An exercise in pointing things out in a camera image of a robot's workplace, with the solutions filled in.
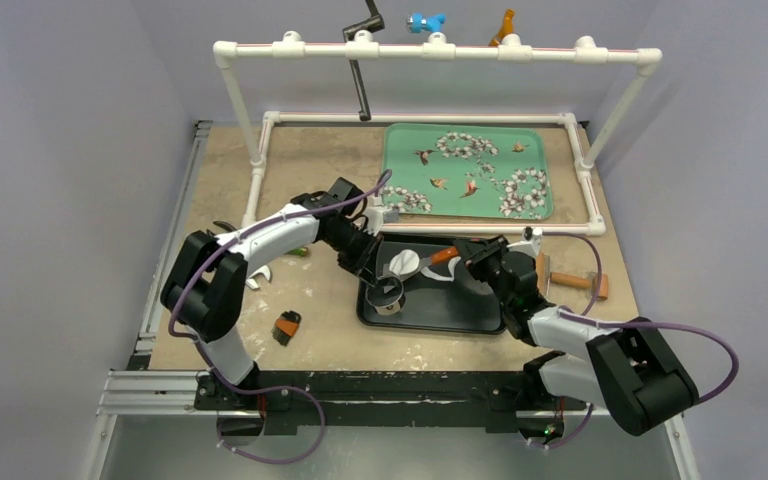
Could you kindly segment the metal scraper orange handle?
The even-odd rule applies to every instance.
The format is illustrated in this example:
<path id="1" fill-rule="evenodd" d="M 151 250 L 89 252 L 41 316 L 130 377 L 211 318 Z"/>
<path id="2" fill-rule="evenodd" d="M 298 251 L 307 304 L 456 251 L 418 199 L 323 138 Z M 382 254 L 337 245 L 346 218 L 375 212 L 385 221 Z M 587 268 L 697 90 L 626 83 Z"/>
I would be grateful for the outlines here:
<path id="1" fill-rule="evenodd" d="M 421 273 L 423 269 L 425 268 L 431 268 L 432 266 L 440 265 L 440 264 L 446 264 L 450 259 L 453 257 L 459 256 L 458 251 L 455 247 L 448 247 L 442 250 L 439 250 L 437 252 L 432 253 L 431 255 L 420 257 L 420 269 L 413 275 L 410 275 L 404 279 L 400 280 L 406 280 L 417 273 Z"/>

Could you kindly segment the green floral tray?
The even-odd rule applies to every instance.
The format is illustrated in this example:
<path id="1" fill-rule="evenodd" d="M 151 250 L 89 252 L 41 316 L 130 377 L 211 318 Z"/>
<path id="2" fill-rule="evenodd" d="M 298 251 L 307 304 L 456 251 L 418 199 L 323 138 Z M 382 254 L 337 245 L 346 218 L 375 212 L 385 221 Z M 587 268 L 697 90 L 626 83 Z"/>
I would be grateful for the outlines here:
<path id="1" fill-rule="evenodd" d="M 554 200 L 533 129 L 398 123 L 385 132 L 383 202 L 401 213 L 545 220 Z"/>

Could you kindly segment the white dough scrap strip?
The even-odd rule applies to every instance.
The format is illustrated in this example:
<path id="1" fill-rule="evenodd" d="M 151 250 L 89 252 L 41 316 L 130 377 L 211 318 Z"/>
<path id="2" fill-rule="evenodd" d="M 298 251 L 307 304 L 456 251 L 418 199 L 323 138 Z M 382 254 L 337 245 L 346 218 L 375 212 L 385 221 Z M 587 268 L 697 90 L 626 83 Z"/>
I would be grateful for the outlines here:
<path id="1" fill-rule="evenodd" d="M 433 268 L 425 268 L 422 271 L 422 274 L 431 280 L 439 281 L 439 282 L 454 282 L 455 281 L 455 270 L 457 265 L 460 263 L 461 258 L 459 256 L 453 257 L 446 263 L 446 267 L 443 268 L 440 266 L 441 271 L 438 272 L 437 270 Z"/>

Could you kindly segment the red handled adjustable wrench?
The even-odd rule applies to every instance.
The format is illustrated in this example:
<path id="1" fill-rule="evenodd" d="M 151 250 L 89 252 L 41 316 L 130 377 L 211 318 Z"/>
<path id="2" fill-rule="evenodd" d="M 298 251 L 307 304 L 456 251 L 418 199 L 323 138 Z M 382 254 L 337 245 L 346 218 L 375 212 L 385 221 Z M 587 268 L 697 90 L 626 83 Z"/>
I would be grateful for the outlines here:
<path id="1" fill-rule="evenodd" d="M 251 272 L 245 281 L 245 285 L 247 288 L 257 291 L 260 289 L 260 280 L 264 280 L 266 283 L 271 282 L 272 271 L 268 265 L 263 265 Z"/>

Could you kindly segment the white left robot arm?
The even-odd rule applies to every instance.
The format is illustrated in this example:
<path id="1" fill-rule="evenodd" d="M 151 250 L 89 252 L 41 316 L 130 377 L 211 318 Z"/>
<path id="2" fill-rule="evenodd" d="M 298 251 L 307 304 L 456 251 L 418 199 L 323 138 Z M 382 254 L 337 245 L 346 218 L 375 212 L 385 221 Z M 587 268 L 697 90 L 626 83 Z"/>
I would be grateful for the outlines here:
<path id="1" fill-rule="evenodd" d="M 245 282 L 257 269 L 300 247 L 323 242 L 340 268 L 369 286 L 378 283 L 373 256 L 381 243 L 374 230 L 361 229 L 353 215 L 389 179 L 384 173 L 369 191 L 338 178 L 327 191 L 293 197 L 277 213 L 225 236 L 205 231 L 188 235 L 161 290 L 160 302 L 181 337 L 191 340 L 220 380 L 219 395 L 232 408 L 257 399 L 259 373 L 236 330 Z"/>

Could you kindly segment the white dough ball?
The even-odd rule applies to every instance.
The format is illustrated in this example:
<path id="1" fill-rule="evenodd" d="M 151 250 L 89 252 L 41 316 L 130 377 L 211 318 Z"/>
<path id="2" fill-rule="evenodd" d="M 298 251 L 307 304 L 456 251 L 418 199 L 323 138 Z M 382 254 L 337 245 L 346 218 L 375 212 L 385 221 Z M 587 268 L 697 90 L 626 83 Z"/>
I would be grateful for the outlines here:
<path id="1" fill-rule="evenodd" d="M 410 249 L 402 250 L 396 254 L 387 265 L 387 271 L 400 279 L 415 274 L 419 269 L 420 256 Z"/>

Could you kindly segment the white PVC pipe frame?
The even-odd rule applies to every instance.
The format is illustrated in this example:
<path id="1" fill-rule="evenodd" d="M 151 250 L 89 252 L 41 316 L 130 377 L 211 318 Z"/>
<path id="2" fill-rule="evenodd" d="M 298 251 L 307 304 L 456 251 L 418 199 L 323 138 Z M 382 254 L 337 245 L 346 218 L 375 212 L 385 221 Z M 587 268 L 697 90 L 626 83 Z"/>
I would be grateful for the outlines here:
<path id="1" fill-rule="evenodd" d="M 312 113 L 268 111 L 263 115 L 261 132 L 256 134 L 250 122 L 242 91 L 233 71 L 234 61 L 242 58 L 268 58 L 302 60 L 306 58 L 344 58 L 346 60 L 418 59 L 422 61 L 455 62 L 465 60 L 493 60 L 502 63 L 568 63 L 575 65 L 632 65 L 634 79 L 625 89 L 609 115 L 596 140 L 585 146 L 575 116 L 558 114 L 466 114 L 466 113 L 396 113 L 372 116 L 374 123 L 429 123 L 452 124 L 556 124 L 565 128 L 574 160 L 576 179 L 586 208 L 584 223 L 542 223 L 545 233 L 569 233 L 597 237 L 608 230 L 593 179 L 596 159 L 613 136 L 647 80 L 663 60 L 658 48 L 618 50 L 600 47 L 590 36 L 582 36 L 571 47 L 533 47 L 521 42 L 516 34 L 505 36 L 498 46 L 458 46 L 449 42 L 442 33 L 432 33 L 421 44 L 381 44 L 373 40 L 370 32 L 362 30 L 357 39 L 343 43 L 310 43 L 301 39 L 296 31 L 286 32 L 282 39 L 272 43 L 245 44 L 217 41 L 212 47 L 214 61 L 220 70 L 231 105 L 236 116 L 252 167 L 248 200 L 242 217 L 245 226 L 257 220 L 257 208 L 267 171 L 270 137 L 274 127 L 287 122 L 303 123 L 359 123 L 358 115 L 347 113 Z"/>

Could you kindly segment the wooden double-ended rolling pin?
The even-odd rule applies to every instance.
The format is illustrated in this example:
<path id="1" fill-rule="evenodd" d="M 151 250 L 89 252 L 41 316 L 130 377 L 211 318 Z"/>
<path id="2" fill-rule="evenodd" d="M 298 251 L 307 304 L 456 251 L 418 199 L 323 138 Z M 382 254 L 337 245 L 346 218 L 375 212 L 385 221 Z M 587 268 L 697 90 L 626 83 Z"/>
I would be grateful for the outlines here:
<path id="1" fill-rule="evenodd" d="M 550 257 L 544 253 L 539 253 L 536 258 L 536 270 L 538 274 L 538 291 L 543 296 L 548 295 L 551 284 L 557 284 L 578 290 L 586 290 L 595 296 L 597 301 L 604 301 L 609 297 L 609 279 L 604 273 L 592 273 L 588 277 L 580 277 L 556 272 L 551 269 Z"/>

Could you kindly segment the black baking tray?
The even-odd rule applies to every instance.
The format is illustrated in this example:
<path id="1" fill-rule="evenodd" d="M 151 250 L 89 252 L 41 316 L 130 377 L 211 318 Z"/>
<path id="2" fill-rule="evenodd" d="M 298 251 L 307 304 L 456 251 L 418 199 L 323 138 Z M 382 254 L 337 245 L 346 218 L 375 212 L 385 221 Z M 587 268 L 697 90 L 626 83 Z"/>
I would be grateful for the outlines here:
<path id="1" fill-rule="evenodd" d="M 461 264 L 454 282 L 439 282 L 419 273 L 405 283 L 405 304 L 393 315 L 378 313 L 366 302 L 366 285 L 359 285 L 356 314 L 370 327 L 418 329 L 480 335 L 505 330 L 492 289 L 473 279 Z"/>

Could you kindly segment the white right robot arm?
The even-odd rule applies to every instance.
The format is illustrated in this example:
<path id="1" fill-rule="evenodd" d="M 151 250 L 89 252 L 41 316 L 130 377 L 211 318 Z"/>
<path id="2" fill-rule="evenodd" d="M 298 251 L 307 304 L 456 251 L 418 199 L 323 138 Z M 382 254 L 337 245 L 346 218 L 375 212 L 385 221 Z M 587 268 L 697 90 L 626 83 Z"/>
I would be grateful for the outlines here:
<path id="1" fill-rule="evenodd" d="M 556 354 L 522 379 L 529 404 L 575 398 L 605 408 L 622 430 L 640 436 L 700 403 L 696 383 L 653 322 L 607 323 L 549 302 L 530 245 L 502 236 L 454 242 L 467 272 L 493 291 L 511 335 Z"/>

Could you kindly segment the small orange black brush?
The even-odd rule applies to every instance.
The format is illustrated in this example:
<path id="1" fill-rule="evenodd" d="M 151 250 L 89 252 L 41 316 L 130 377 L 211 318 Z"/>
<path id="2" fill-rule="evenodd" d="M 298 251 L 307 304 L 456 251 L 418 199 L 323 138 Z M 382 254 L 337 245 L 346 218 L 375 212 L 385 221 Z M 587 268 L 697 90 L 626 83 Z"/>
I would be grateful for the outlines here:
<path id="1" fill-rule="evenodd" d="M 273 339 L 282 346 L 287 346 L 298 332 L 302 316 L 292 310 L 282 312 L 272 328 Z"/>

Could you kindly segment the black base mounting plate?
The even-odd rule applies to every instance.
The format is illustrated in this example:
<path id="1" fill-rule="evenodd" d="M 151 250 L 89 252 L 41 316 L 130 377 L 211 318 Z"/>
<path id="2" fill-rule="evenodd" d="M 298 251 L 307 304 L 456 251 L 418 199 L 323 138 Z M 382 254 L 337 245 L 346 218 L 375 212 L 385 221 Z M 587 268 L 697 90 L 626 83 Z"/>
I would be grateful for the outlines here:
<path id="1" fill-rule="evenodd" d="M 523 371 L 262 371 L 255 395 L 236 393 L 206 373 L 196 381 L 196 410 L 221 417 L 262 414 L 268 435 L 326 424 L 559 436 L 564 417 L 586 410 L 580 400 L 542 392 Z"/>

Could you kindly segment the blue plastic toy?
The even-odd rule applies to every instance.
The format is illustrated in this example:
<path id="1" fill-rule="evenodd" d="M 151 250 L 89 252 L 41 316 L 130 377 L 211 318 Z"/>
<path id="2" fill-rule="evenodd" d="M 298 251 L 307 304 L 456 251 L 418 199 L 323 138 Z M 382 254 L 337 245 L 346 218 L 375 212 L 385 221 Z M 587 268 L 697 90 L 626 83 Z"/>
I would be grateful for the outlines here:
<path id="1" fill-rule="evenodd" d="M 444 14 L 425 16 L 420 12 L 413 12 L 406 18 L 406 29 L 413 34 L 421 32 L 439 33 L 446 23 Z"/>

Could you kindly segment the aluminium rail frame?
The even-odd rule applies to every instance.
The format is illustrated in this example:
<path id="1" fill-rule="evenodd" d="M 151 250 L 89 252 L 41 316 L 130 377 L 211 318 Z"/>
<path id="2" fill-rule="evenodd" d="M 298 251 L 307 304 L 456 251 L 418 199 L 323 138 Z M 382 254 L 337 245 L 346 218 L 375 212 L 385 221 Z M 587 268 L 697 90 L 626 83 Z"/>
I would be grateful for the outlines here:
<path id="1" fill-rule="evenodd" d="M 387 123 L 317 123 L 273 121 L 272 114 L 267 112 L 263 127 L 256 122 L 252 127 L 256 139 L 261 137 L 261 129 L 267 128 L 265 146 L 259 147 L 267 156 L 264 185 L 268 185 L 269 195 L 263 194 L 257 203 L 256 216 L 266 214 L 267 206 L 277 206 L 278 188 L 285 180 L 279 180 L 279 173 L 289 172 L 292 165 L 301 159 L 330 162 L 335 170 L 340 168 L 359 167 L 359 173 L 374 174 L 380 169 L 381 151 Z M 555 210 L 552 219 L 561 219 L 562 224 L 578 225 L 584 220 L 589 221 L 589 211 L 584 195 L 578 182 L 574 160 L 581 153 L 587 153 L 590 142 L 584 128 L 577 124 L 576 134 L 568 124 L 476 124 L 480 126 L 516 126 L 535 129 L 544 143 L 549 168 L 550 183 L 555 189 Z M 410 460 L 406 474 L 397 474 L 395 478 L 406 475 L 408 478 L 479 478 L 486 472 L 490 479 L 551 478 L 589 479 L 589 473 L 605 474 L 593 478 L 665 478 L 665 479 L 701 479 L 691 442 L 683 417 L 670 420 L 666 426 L 659 427 L 643 437 L 633 438 L 620 432 L 612 422 L 608 421 L 607 411 L 594 411 L 586 429 L 567 446 L 552 452 L 539 451 L 522 452 L 516 447 L 515 438 L 511 435 L 490 435 L 482 429 L 452 430 L 451 434 L 442 429 L 428 427 L 398 428 L 382 427 L 329 427 L 329 432 L 316 453 L 299 463 L 284 467 L 270 467 L 257 462 L 248 462 L 238 458 L 224 449 L 217 449 L 211 440 L 213 412 L 197 412 L 193 402 L 195 398 L 196 370 L 202 365 L 192 349 L 183 341 L 172 339 L 166 333 L 168 314 L 161 312 L 158 301 L 161 283 L 168 274 L 174 256 L 187 232 L 196 224 L 201 225 L 211 215 L 232 220 L 232 223 L 242 221 L 244 211 L 248 207 L 249 176 L 251 166 L 248 151 L 243 140 L 239 125 L 236 122 L 213 122 L 202 120 L 196 123 L 193 145 L 189 154 L 184 186 L 176 200 L 175 213 L 169 232 L 162 246 L 157 261 L 149 299 L 143 314 L 143 324 L 140 327 L 137 346 L 129 360 L 128 367 L 123 371 L 113 371 L 109 374 L 98 410 L 97 434 L 102 437 L 94 450 L 94 457 L 89 460 L 88 479 L 188 479 L 190 473 L 196 475 L 211 465 L 216 469 L 210 470 L 217 476 L 210 478 L 267 478 L 272 474 L 281 478 L 357 478 L 367 465 L 372 467 L 372 453 L 380 446 L 380 453 Z M 636 314 L 637 303 L 630 286 L 625 261 L 620 253 L 619 243 L 615 234 L 609 209 L 605 200 L 601 180 L 594 169 L 591 171 L 591 193 L 595 194 L 595 205 L 602 216 L 602 225 L 606 228 L 602 235 L 591 237 L 600 252 L 602 265 L 611 276 L 611 288 L 616 297 L 611 297 L 605 307 L 594 306 L 593 312 L 600 314 L 611 313 L 625 317 L 625 314 Z M 274 348 L 268 346 L 267 333 L 258 333 L 266 328 L 268 313 L 277 312 L 277 307 L 270 302 L 280 299 L 293 299 L 288 292 L 296 289 L 302 292 L 302 271 L 304 279 L 314 266 L 324 268 L 324 259 L 328 256 L 333 260 L 334 254 L 322 254 L 322 258 L 311 254 L 309 260 L 287 257 L 279 260 L 277 266 L 272 266 L 273 280 L 267 285 L 262 283 L 263 290 L 254 292 L 254 300 L 246 296 L 244 315 L 251 318 L 254 328 L 244 331 L 246 342 L 251 343 L 253 355 L 265 365 L 266 360 L 275 360 L 269 365 L 275 368 L 290 369 L 290 367 L 307 367 L 318 370 L 348 369 L 358 366 L 365 370 L 386 370 L 383 363 L 373 360 L 395 360 L 393 368 L 419 372 L 442 369 L 444 360 L 479 360 L 478 353 L 483 347 L 494 347 L 484 353 L 498 352 L 498 357 L 482 357 L 482 362 L 467 363 L 473 370 L 499 370 L 503 367 L 513 368 L 514 360 L 522 360 L 527 355 L 536 355 L 526 351 L 525 346 L 514 345 L 513 340 L 502 341 L 501 335 L 496 340 L 484 339 L 478 336 L 457 337 L 455 334 L 433 334 L 414 331 L 416 337 L 411 337 L 411 331 L 402 335 L 396 330 L 373 330 L 359 321 L 350 320 L 348 304 L 343 302 L 339 309 L 334 310 L 335 318 L 339 320 L 327 323 L 340 325 L 340 332 L 352 335 L 383 333 L 386 340 L 383 353 L 357 357 L 357 363 L 337 362 L 336 356 L 325 355 L 324 350 L 304 350 L 303 353 L 287 354 L 287 358 L 278 358 L 277 344 Z M 172 440 L 199 440 L 201 443 L 191 445 L 198 447 L 199 452 L 192 455 L 204 455 L 204 458 L 188 456 L 190 460 L 172 453 L 173 449 L 183 449 L 186 445 L 173 446 Z M 447 457 L 449 452 L 455 454 L 454 447 L 489 447 L 487 460 L 477 467 L 470 467 L 467 473 L 468 461 L 460 457 Z"/>

